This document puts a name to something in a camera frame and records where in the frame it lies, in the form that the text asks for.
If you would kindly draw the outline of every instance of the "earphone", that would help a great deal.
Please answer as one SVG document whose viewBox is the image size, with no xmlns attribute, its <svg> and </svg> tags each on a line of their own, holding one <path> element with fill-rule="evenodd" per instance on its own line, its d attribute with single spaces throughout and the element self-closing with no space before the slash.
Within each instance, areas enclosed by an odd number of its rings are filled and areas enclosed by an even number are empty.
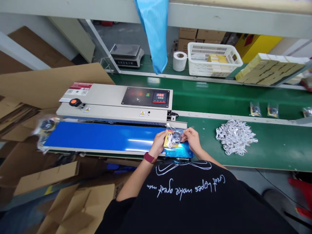
<svg viewBox="0 0 312 234">
<path fill-rule="evenodd" d="M 172 147 L 172 144 L 179 144 L 181 141 L 181 134 L 179 132 L 169 133 L 168 134 L 168 148 Z"/>
</svg>

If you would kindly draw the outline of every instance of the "blue conveyor belt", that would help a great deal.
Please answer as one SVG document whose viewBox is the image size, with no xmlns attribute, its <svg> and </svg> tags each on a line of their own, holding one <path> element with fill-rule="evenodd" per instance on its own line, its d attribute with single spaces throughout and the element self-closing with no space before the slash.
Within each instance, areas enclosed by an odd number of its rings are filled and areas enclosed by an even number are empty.
<svg viewBox="0 0 312 234">
<path fill-rule="evenodd" d="M 93 150 L 147 152 L 158 127 L 125 126 L 98 123 L 60 122 L 44 146 Z"/>
</svg>

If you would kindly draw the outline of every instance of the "white plastic basket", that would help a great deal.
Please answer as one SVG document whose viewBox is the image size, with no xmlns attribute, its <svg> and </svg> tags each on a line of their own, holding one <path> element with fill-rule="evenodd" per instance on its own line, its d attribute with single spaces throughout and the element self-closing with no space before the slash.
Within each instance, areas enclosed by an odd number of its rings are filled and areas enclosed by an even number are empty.
<svg viewBox="0 0 312 234">
<path fill-rule="evenodd" d="M 224 55 L 228 63 L 207 62 L 210 54 Z M 190 42 L 188 59 L 189 74 L 195 76 L 227 77 L 243 65 L 240 55 L 232 45 Z"/>
</svg>

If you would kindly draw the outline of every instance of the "metal shelf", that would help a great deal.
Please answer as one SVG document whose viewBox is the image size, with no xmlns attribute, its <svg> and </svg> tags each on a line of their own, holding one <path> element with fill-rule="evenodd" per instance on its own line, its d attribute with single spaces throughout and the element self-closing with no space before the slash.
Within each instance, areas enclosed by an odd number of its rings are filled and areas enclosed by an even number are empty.
<svg viewBox="0 0 312 234">
<path fill-rule="evenodd" d="M 10 0 L 0 12 L 140 23 L 133 0 Z M 168 25 L 312 39 L 312 15 L 169 3 Z"/>
</svg>

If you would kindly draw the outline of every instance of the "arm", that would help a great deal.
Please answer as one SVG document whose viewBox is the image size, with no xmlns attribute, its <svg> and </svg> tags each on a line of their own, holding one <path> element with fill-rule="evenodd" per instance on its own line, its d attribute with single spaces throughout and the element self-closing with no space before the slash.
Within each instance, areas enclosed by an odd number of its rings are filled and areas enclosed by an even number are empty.
<svg viewBox="0 0 312 234">
<path fill-rule="evenodd" d="M 186 140 L 189 142 L 190 150 L 193 151 L 193 153 L 196 155 L 196 157 L 199 160 L 210 161 L 210 162 L 218 165 L 219 167 L 222 167 L 222 168 L 227 170 L 227 168 L 225 166 L 218 163 L 215 159 L 213 159 L 213 157 L 211 157 L 206 151 L 204 151 L 202 149 L 201 143 L 199 141 L 198 132 L 196 132 L 191 127 L 189 127 L 187 130 L 185 130 L 182 134 L 181 142 L 185 142 Z"/>
<path fill-rule="evenodd" d="M 167 135 L 168 130 L 158 133 L 155 136 L 153 145 L 149 151 L 149 155 L 158 158 L 158 155 L 163 151 L 164 139 Z M 140 163 L 137 169 L 129 177 L 120 193 L 118 194 L 116 201 L 120 202 L 128 198 L 137 197 L 139 191 L 153 168 L 153 164 L 149 163 L 145 159 Z"/>
</svg>

